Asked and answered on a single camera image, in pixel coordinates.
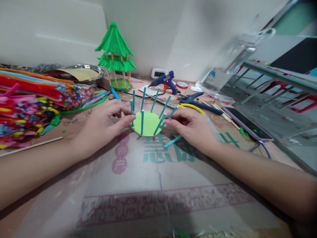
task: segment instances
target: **hand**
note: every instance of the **hand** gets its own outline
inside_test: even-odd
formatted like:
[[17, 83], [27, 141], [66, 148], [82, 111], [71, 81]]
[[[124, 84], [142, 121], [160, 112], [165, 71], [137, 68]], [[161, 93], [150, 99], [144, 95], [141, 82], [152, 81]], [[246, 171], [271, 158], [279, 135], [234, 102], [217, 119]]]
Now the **hand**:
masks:
[[192, 109], [177, 109], [171, 119], [166, 120], [165, 123], [177, 130], [189, 144], [204, 154], [209, 153], [210, 147], [220, 144], [209, 127], [207, 117]]
[[[125, 117], [113, 123], [110, 117]], [[79, 150], [80, 157], [86, 159], [97, 150], [108, 144], [124, 128], [135, 120], [129, 107], [117, 99], [105, 101], [93, 108], [88, 120], [81, 131], [71, 140], [73, 148]]]

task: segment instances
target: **blue glue gun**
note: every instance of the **blue glue gun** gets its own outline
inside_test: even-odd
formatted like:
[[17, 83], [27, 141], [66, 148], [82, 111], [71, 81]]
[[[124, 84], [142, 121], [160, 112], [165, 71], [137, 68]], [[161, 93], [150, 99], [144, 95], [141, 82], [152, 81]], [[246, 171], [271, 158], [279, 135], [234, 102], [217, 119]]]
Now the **blue glue gun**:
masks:
[[173, 84], [172, 79], [174, 78], [174, 72], [169, 71], [168, 75], [161, 75], [158, 77], [156, 80], [154, 80], [149, 86], [149, 87], [155, 87], [160, 84], [164, 84], [164, 89], [171, 88], [172, 89], [172, 94], [175, 95], [177, 93], [180, 93], [180, 91], [176, 88], [176, 86]]

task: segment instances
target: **green paper circle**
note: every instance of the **green paper circle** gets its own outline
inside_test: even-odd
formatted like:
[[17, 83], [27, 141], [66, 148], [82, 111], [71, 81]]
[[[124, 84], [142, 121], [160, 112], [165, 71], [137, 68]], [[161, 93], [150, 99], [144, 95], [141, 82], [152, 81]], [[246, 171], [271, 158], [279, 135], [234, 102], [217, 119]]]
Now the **green paper circle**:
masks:
[[159, 128], [157, 130], [156, 134], [154, 135], [154, 132], [155, 132], [155, 130], [160, 122], [158, 115], [156, 115], [154, 112], [150, 112], [150, 111], [144, 112], [143, 134], [142, 135], [141, 135], [142, 114], [141, 114], [141, 112], [138, 112], [135, 116], [136, 116], [136, 119], [133, 121], [132, 129], [140, 136], [153, 137], [161, 132], [162, 128]]
[[117, 84], [118, 84], [118, 87], [116, 87], [116, 82], [114, 79], [111, 80], [111, 85], [112, 87], [115, 89], [115, 90], [118, 90], [118, 91], [121, 91], [121, 90], [127, 90], [128, 88], [131, 87], [131, 85], [129, 85], [129, 80], [126, 79], [126, 86], [124, 85], [124, 80], [123, 79], [117, 79]]

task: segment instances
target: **cardboard base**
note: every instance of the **cardboard base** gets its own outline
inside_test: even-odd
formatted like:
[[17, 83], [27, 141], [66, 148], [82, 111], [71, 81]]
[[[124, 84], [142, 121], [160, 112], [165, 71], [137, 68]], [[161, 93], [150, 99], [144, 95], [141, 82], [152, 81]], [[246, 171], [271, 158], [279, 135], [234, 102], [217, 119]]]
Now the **cardboard base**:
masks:
[[144, 112], [144, 122], [143, 122], [143, 134], [141, 135], [141, 121], [142, 121], [142, 114], [141, 112], [138, 112], [136, 115], [136, 119], [133, 121], [133, 127], [131, 125], [132, 130], [134, 130], [137, 134], [139, 134], [142, 137], [154, 137], [158, 133], [161, 132], [161, 128], [157, 130], [157, 132], [154, 134], [160, 119], [158, 115], [156, 115], [154, 112], [151, 111], [145, 111]]

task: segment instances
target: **green paper pagoda model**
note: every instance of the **green paper pagoda model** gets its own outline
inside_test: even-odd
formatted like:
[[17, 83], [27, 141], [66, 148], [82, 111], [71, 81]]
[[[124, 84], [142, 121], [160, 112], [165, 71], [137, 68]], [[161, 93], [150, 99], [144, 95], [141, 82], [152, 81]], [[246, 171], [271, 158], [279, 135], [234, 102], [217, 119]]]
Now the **green paper pagoda model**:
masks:
[[[128, 55], [133, 56], [131, 49], [124, 41], [117, 24], [111, 22], [109, 29], [95, 51], [104, 50], [104, 54], [98, 58], [99, 64], [106, 68], [109, 85], [116, 90], [126, 90], [131, 86], [131, 70], [136, 69], [133, 60]], [[109, 71], [113, 72], [113, 79], [110, 78]], [[116, 71], [122, 72], [122, 79], [117, 79]]]

